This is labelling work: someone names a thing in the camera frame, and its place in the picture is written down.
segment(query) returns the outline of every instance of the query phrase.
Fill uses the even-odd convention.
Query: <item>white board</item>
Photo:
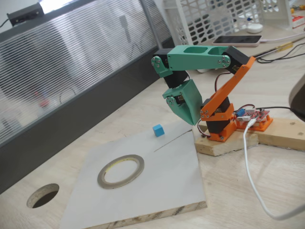
[[[163,128],[165,135],[160,137],[155,137],[150,129],[92,149],[60,228],[89,228],[205,202],[192,127],[179,121]],[[144,159],[143,172],[123,187],[101,188],[97,182],[100,170],[110,161],[129,154]]]

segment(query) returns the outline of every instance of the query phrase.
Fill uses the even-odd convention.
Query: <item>white usb cable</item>
[[[256,119],[251,119],[249,122],[248,122],[248,125],[246,127],[246,129],[244,130],[244,159],[245,159],[245,164],[246,164],[246,171],[247,171],[247,175],[248,175],[248,178],[249,178],[249,181],[250,181],[250,184],[253,188],[253,191],[254,193],[256,194],[256,197],[258,198],[259,202],[261,203],[264,211],[267,213],[268,216],[270,216],[271,218],[273,219],[276,219],[276,220],[284,220],[284,219],[288,219],[292,216],[295,216],[303,211],[305,211],[305,204],[302,204],[300,206],[298,206],[297,208],[289,211],[289,212],[286,212],[282,215],[279,215],[279,216],[275,216],[273,215],[269,209],[266,207],[263,199],[261,198],[261,196],[259,195],[255,185],[254,185],[254,182],[252,180],[252,177],[251,177],[251,174],[250,174],[250,171],[249,171],[249,165],[248,165],[248,154],[247,154],[247,142],[246,142],[246,133],[248,131],[248,129],[253,126],[254,124],[256,123]]]
[[[278,39],[261,39],[260,42],[261,42],[261,43],[279,42],[279,41],[286,40],[286,39],[288,39],[288,38],[297,37],[297,36],[300,36],[300,35],[303,35],[303,36],[304,36],[304,35],[305,35],[305,32],[298,33],[298,34],[295,34],[295,35],[292,35],[292,36],[289,36],[289,37],[278,38]]]

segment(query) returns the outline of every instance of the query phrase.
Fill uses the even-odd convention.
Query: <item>black frame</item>
[[[91,1],[72,2],[43,18],[3,32],[0,42]],[[171,38],[163,45],[174,47]],[[2,143],[0,194],[159,79],[151,66],[156,51],[157,47]]]

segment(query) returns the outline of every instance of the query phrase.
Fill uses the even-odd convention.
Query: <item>smartphone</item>
[[[262,36],[220,36],[213,41],[213,45],[235,46],[235,47],[256,47],[260,44]]]

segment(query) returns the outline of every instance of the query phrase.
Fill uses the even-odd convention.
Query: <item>robotic arm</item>
[[[206,121],[211,137],[209,140],[224,142],[237,129],[232,120],[233,104],[228,94],[235,88],[254,63],[232,46],[180,45],[162,49],[152,58],[152,65],[169,89],[163,94],[171,110],[191,125],[199,119]],[[202,101],[193,80],[186,80],[185,70],[225,68],[234,76],[210,98]],[[260,124],[266,129],[272,119]]]

